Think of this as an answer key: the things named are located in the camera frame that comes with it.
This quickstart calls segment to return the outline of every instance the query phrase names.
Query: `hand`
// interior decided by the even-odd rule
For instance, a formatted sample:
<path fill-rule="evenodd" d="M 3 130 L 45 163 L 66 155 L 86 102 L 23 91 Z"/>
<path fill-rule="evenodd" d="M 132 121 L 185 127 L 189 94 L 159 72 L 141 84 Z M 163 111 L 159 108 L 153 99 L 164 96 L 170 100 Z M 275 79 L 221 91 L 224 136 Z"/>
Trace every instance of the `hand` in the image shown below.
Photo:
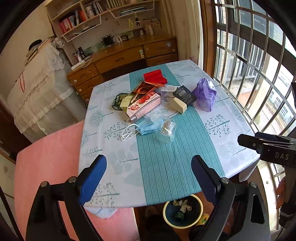
<path fill-rule="evenodd" d="M 280 207 L 284 204 L 286 194 L 286 177 L 284 177 L 280 183 L 278 188 L 276 189 L 276 195 L 279 195 L 276 201 L 276 209 L 280 209 Z"/>

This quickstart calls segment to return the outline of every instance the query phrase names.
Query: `purple plastic bag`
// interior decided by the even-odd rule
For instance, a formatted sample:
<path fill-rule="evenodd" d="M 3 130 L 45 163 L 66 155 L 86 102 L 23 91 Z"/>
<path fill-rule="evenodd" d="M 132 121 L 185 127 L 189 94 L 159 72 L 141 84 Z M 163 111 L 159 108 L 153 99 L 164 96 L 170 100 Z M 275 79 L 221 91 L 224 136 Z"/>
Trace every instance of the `purple plastic bag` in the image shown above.
<path fill-rule="evenodd" d="M 207 112 L 212 110 L 217 91 L 211 81 L 208 81 L 207 78 L 202 78 L 198 81 L 192 93 L 196 96 L 196 100 L 193 103 L 196 108 Z"/>

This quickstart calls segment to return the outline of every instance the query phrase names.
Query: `mask ear loop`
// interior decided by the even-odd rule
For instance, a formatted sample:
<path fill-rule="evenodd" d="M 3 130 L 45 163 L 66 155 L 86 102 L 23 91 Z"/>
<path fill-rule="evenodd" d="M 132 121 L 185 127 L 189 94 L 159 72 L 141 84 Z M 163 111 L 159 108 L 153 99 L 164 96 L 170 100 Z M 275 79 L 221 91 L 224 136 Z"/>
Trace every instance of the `mask ear loop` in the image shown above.
<path fill-rule="evenodd" d="M 136 126 L 138 128 L 138 125 L 137 124 L 131 124 L 131 125 L 127 126 L 126 128 L 124 128 L 124 130 L 121 132 L 121 140 L 122 141 L 124 141 L 126 139 L 129 139 L 131 137 L 134 137 L 134 136 L 136 136 L 139 133 L 139 131 L 138 131 L 137 128 L 135 128 L 132 132 L 125 133 L 125 131 L 127 130 L 127 128 L 130 128 L 131 126 Z"/>

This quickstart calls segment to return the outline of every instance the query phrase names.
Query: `pink box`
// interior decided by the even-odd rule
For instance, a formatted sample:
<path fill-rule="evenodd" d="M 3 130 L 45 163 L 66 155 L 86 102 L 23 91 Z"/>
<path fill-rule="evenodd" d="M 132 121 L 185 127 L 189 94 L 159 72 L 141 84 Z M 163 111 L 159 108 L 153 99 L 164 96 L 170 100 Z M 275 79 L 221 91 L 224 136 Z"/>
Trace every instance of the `pink box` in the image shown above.
<path fill-rule="evenodd" d="M 143 115 L 154 109 L 161 103 L 160 95 L 156 94 L 154 91 L 149 91 L 141 99 L 137 100 L 135 103 L 127 108 L 126 114 L 131 119 L 132 122 L 136 122 Z"/>

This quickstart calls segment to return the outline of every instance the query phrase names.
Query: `pink surface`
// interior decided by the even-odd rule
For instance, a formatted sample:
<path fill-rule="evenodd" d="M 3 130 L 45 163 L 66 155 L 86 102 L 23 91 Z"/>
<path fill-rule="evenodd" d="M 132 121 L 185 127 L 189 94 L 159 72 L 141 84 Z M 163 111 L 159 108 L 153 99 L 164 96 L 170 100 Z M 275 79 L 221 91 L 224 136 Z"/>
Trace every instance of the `pink surface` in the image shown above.
<path fill-rule="evenodd" d="M 25 238 L 27 222 L 37 189 L 42 181 L 65 182 L 78 175 L 78 161 L 83 121 L 57 131 L 25 148 L 17 155 L 15 169 L 16 222 Z M 69 236 L 78 240 L 65 204 L 60 202 Z M 132 208 L 121 208 L 110 218 L 100 219 L 87 212 L 104 241 L 139 239 Z"/>

